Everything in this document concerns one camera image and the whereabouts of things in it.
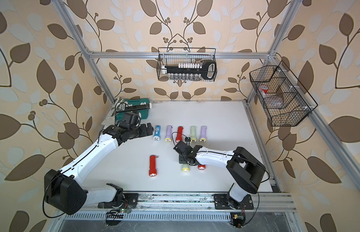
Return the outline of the green flashlight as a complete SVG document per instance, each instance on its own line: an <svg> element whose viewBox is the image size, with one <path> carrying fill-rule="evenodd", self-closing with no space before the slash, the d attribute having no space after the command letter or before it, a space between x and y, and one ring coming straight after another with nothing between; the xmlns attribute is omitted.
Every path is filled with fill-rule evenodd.
<svg viewBox="0 0 360 232"><path fill-rule="evenodd" d="M191 126L191 136L190 136L190 140L192 143L195 143L197 141L197 137L196 137L196 127L195 126Z"/></svg>
<svg viewBox="0 0 360 232"><path fill-rule="evenodd" d="M187 173L190 171L190 166L188 164L183 164L181 170L182 172Z"/></svg>

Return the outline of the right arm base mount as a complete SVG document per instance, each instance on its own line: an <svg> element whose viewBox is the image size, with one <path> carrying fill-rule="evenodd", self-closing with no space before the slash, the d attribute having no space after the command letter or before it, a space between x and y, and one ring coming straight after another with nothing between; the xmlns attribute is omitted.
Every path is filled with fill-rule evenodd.
<svg viewBox="0 0 360 232"><path fill-rule="evenodd" d="M254 205L250 194L247 194L241 202L233 199L229 194L214 194L216 210L253 210Z"/></svg>

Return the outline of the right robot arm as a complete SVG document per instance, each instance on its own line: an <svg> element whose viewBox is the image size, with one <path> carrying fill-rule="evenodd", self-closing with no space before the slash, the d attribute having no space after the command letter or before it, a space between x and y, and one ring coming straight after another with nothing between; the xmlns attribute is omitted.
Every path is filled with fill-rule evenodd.
<svg viewBox="0 0 360 232"><path fill-rule="evenodd" d="M225 168L235 181L228 192L229 198L237 203L241 203L248 194L258 193L267 171L263 163L242 147L219 151L199 145L192 147L180 141L174 146L174 150L188 165Z"/></svg>

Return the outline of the blue flashlight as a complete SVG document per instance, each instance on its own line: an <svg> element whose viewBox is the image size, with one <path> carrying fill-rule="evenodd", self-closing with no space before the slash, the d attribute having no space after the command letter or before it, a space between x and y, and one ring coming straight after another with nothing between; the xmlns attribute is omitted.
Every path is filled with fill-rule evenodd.
<svg viewBox="0 0 360 232"><path fill-rule="evenodd" d="M156 125L154 128L154 136L153 136L153 140L154 141L160 141L160 132L161 132L161 126L160 125Z"/></svg>

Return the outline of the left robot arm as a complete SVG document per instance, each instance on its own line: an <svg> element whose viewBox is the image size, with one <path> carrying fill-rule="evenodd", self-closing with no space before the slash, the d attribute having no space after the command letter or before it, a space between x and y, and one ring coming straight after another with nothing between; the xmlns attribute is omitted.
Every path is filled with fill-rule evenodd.
<svg viewBox="0 0 360 232"><path fill-rule="evenodd" d="M116 125L101 130L98 139L78 158L56 171L51 169L44 176L42 204L49 204L67 215L84 206L101 204L107 208L128 205L123 189L107 183L103 187L83 187L89 173L113 150L128 140L152 136L151 123L141 124L137 113L126 112Z"/></svg>

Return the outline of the red flashlight back row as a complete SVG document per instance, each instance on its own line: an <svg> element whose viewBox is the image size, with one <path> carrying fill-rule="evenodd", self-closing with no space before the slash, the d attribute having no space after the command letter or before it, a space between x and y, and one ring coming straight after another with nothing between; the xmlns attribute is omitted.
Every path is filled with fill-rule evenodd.
<svg viewBox="0 0 360 232"><path fill-rule="evenodd" d="M178 127L178 130L177 130L177 136L176 136L176 143L180 142L183 140L183 127L182 126L179 126Z"/></svg>

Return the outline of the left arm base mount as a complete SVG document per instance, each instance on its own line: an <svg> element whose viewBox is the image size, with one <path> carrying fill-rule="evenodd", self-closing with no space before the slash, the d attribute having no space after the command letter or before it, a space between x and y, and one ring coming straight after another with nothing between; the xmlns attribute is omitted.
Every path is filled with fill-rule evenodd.
<svg viewBox="0 0 360 232"><path fill-rule="evenodd" d="M116 194L112 201L98 203L98 208L110 208L110 209L133 209L136 208L138 203L138 193L123 193L123 188L107 183L108 186L113 187L116 190Z"/></svg>

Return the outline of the purple flashlight back row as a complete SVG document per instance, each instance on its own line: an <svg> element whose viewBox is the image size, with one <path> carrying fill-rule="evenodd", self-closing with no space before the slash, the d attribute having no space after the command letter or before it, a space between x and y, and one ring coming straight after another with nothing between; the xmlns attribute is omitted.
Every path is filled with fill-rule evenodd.
<svg viewBox="0 0 360 232"><path fill-rule="evenodd" d="M166 142L172 141L172 129L173 129L173 127L171 125L167 126L166 135L165 135L165 139L164 139Z"/></svg>

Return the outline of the green flashlight front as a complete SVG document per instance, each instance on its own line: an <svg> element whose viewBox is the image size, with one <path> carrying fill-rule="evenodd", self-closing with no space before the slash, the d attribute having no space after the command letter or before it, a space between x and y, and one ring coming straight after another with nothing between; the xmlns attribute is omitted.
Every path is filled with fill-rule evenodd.
<svg viewBox="0 0 360 232"><path fill-rule="evenodd" d="M190 166L188 164L183 164L181 170L182 172L187 173L190 171Z"/></svg>

